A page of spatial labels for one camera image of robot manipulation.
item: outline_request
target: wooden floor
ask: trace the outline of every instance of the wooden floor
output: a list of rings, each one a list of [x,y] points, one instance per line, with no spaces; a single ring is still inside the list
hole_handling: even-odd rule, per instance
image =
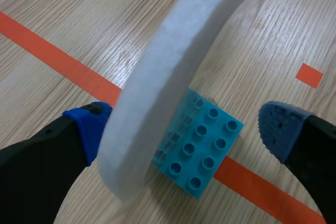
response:
[[[0,0],[0,10],[122,87],[174,1]],[[336,0],[267,0],[244,37],[254,1],[248,0],[223,28],[191,87],[244,122],[230,157],[317,210],[303,186],[263,146],[257,113],[264,102],[277,100],[336,122]],[[295,79],[302,63],[324,73],[317,89]],[[93,100],[0,34],[0,148]],[[75,182],[56,220],[277,222],[214,179],[197,201],[161,176],[136,200],[121,205],[104,187],[96,164]]]

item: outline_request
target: orange tape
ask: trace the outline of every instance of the orange tape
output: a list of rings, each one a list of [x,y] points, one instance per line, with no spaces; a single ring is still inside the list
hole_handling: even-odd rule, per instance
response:
[[[229,157],[214,178],[284,224],[325,224],[320,214]]]
[[[97,100],[116,104],[121,89],[20,23],[0,12],[0,33]]]
[[[296,78],[305,84],[317,89],[323,77],[323,73],[303,63]]]
[[[115,105],[120,88],[2,12],[0,33],[98,100]],[[229,157],[224,158],[214,178],[282,223],[325,223],[317,212]]]

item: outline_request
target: blue rubber fingertip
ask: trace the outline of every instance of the blue rubber fingertip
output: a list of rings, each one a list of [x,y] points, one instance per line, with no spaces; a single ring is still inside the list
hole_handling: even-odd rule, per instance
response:
[[[77,123],[88,166],[90,166],[97,157],[103,131],[112,112],[112,107],[105,102],[92,102],[91,104],[102,106],[102,111],[99,115],[95,115],[90,111],[81,108],[75,108],[63,113],[63,115],[74,119]]]
[[[266,148],[283,164],[312,113],[283,102],[267,102],[259,110],[259,132]]]

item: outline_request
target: lego stud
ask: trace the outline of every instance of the lego stud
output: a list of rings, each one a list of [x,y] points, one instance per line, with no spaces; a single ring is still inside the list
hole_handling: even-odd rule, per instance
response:
[[[184,126],[186,127],[189,127],[192,123],[193,123],[193,119],[190,116],[187,116],[183,122]]]
[[[208,111],[208,117],[209,118],[215,119],[215,118],[218,117],[218,115],[219,115],[218,109],[216,109],[216,108],[209,109],[209,111]]]
[[[181,170],[182,170],[182,166],[178,162],[171,164],[171,166],[169,167],[169,172],[173,176],[179,175],[181,173]]]
[[[203,108],[203,105],[204,105],[204,102],[203,102],[203,100],[202,99],[198,99],[196,102],[195,102],[195,107],[197,108],[197,109],[201,109],[201,108]]]
[[[187,157],[190,157],[191,155],[193,155],[194,151],[195,151],[195,146],[192,143],[187,143],[182,148],[183,154],[186,155]]]
[[[171,140],[174,144],[176,144],[179,139],[180,139],[180,135],[178,135],[177,133],[174,133],[174,135],[171,137]]]
[[[238,128],[238,124],[237,124],[236,121],[230,120],[230,121],[227,122],[225,128],[229,132],[235,132],[237,130],[237,128]]]
[[[215,140],[214,146],[215,146],[216,150],[222,151],[226,146],[226,142],[223,138],[218,138],[218,139]]]
[[[214,167],[215,161],[213,160],[212,157],[205,157],[202,160],[202,167],[206,170],[210,170]]]
[[[200,125],[196,128],[195,132],[196,132],[196,135],[199,136],[199,137],[204,137],[206,135],[206,127],[204,125]]]
[[[196,190],[198,190],[201,187],[202,181],[201,181],[201,179],[199,177],[192,177],[189,180],[188,185],[189,185],[189,188],[191,190],[196,191]]]

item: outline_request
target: orange tape square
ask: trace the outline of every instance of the orange tape square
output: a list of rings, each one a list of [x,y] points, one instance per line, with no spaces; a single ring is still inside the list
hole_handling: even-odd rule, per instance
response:
[[[312,68],[311,66],[303,63],[298,74],[296,75],[296,79],[308,84],[313,88],[317,88],[322,80],[323,73]]]

